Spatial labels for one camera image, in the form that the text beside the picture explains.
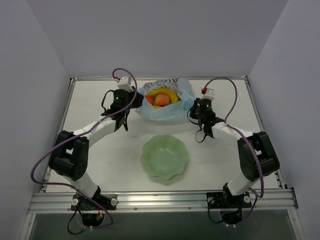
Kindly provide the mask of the light blue plastic bag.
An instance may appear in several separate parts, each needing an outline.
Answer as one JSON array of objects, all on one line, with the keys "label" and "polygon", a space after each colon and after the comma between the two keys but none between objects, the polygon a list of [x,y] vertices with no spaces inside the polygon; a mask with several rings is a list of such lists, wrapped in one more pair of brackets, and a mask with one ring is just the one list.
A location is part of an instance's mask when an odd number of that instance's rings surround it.
[{"label": "light blue plastic bag", "polygon": [[152,121],[182,119],[195,100],[192,85],[186,78],[147,82],[137,92],[143,96],[143,100],[136,112]]}]

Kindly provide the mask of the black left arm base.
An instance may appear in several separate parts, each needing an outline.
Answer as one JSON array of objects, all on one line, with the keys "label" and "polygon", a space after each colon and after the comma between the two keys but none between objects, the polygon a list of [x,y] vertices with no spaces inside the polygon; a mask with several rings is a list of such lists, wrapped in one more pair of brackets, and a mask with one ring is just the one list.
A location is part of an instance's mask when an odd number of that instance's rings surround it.
[{"label": "black left arm base", "polygon": [[[83,233],[86,229],[93,231],[112,226],[115,221],[110,211],[116,210],[117,204],[118,199],[116,195],[98,195],[93,199],[88,199],[76,193],[71,201],[70,209],[73,211],[73,214],[67,223],[67,232],[76,236]],[[73,231],[71,223],[77,215],[80,217],[80,230]]]}]

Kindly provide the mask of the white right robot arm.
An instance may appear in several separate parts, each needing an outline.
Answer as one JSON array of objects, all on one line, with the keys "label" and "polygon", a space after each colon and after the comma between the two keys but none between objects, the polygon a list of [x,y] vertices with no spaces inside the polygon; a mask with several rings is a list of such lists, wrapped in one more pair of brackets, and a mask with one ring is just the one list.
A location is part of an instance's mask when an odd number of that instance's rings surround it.
[{"label": "white right robot arm", "polygon": [[280,162],[268,134],[238,129],[216,116],[212,101],[196,98],[187,116],[196,120],[195,125],[204,137],[221,140],[238,151],[240,172],[223,187],[222,200],[227,206],[240,201],[240,195],[251,191],[257,198],[264,196],[264,177],[276,172]]}]

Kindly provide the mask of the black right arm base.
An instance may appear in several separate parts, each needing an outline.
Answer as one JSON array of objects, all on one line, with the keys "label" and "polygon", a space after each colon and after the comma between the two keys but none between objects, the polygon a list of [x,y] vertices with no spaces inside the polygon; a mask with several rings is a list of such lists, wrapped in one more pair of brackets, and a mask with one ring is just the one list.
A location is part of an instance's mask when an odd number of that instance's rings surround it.
[{"label": "black right arm base", "polygon": [[[248,192],[233,196],[228,190],[207,192],[207,215],[214,224],[225,224],[226,227],[236,228],[243,223],[248,216],[244,216],[243,210],[248,209],[252,213],[253,203]],[[213,219],[211,210],[219,210],[219,219]]]}]

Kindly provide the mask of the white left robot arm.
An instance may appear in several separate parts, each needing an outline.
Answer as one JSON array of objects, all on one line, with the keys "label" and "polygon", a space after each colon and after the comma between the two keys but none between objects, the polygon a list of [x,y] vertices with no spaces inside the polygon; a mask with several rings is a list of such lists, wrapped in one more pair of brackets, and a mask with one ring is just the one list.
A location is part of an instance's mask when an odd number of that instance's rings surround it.
[{"label": "white left robot arm", "polygon": [[83,204],[95,210],[101,203],[101,189],[87,173],[89,149],[105,136],[116,132],[121,126],[128,129],[128,115],[131,109],[142,106],[144,96],[132,88],[110,90],[113,102],[94,122],[76,130],[63,130],[58,134],[55,149],[49,159],[49,168],[63,176],[70,187],[80,191]]}]

